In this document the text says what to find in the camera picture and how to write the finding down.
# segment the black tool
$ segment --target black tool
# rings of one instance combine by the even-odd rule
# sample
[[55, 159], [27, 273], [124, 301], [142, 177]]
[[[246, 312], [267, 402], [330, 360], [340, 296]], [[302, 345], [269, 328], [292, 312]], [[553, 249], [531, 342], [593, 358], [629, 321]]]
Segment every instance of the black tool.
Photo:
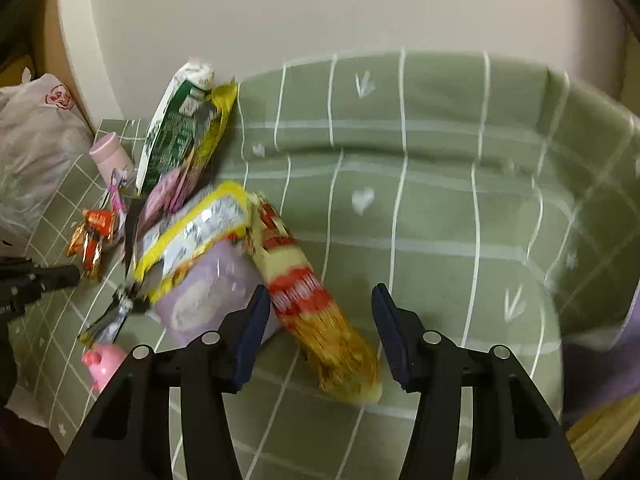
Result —
[[76, 286], [80, 271], [73, 265], [37, 267], [26, 258], [0, 258], [0, 323], [24, 315], [27, 304], [43, 292]]
[[[394, 378], [421, 393], [401, 480], [452, 478], [462, 386], [474, 388], [470, 480], [582, 478], [560, 425], [507, 347], [458, 348], [396, 308], [382, 284], [372, 309]], [[269, 312], [259, 286], [247, 309], [186, 348], [134, 348], [80, 427], [57, 479], [170, 480], [169, 387], [180, 386], [189, 479], [241, 480], [222, 393], [249, 380]]]

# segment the pink cup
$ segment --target pink cup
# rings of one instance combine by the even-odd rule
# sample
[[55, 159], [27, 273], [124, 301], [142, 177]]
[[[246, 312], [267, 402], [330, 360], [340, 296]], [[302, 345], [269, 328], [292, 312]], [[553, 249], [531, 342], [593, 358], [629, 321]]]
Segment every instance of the pink cup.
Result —
[[101, 137], [89, 150], [89, 155], [98, 166], [98, 171], [102, 175], [107, 186], [111, 183], [111, 173], [116, 168], [118, 170], [133, 173], [133, 162], [120, 145], [116, 134], [111, 132]]

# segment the qr code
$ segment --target qr code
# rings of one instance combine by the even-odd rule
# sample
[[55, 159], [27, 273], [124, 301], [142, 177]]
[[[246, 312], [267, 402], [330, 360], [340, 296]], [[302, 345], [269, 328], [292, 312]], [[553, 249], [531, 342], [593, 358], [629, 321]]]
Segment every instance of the qr code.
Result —
[[182, 115], [191, 117], [195, 113], [195, 111], [198, 109], [198, 104], [199, 104], [198, 100], [194, 99], [191, 96], [187, 96], [186, 99], [182, 102], [179, 112]]

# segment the green and white package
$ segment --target green and white package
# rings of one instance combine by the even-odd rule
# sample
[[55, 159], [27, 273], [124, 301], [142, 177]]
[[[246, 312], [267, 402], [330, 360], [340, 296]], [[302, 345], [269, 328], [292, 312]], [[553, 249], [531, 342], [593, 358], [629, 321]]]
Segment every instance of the green and white package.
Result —
[[[147, 194], [165, 173], [180, 166], [193, 146], [198, 121], [208, 126], [215, 107], [205, 99], [214, 87], [208, 63], [188, 61], [175, 73], [146, 131], [136, 189]], [[201, 113], [203, 107], [212, 108]]]

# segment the purple package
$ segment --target purple package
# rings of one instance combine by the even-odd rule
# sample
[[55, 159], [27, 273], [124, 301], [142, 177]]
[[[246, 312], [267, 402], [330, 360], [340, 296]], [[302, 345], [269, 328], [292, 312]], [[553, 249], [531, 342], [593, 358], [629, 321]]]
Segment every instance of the purple package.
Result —
[[[174, 341], [186, 346], [203, 332], [217, 330], [226, 314], [245, 308], [261, 283], [260, 273], [239, 248], [220, 240], [180, 285], [156, 301], [154, 309]], [[262, 341], [280, 327], [272, 309]]]

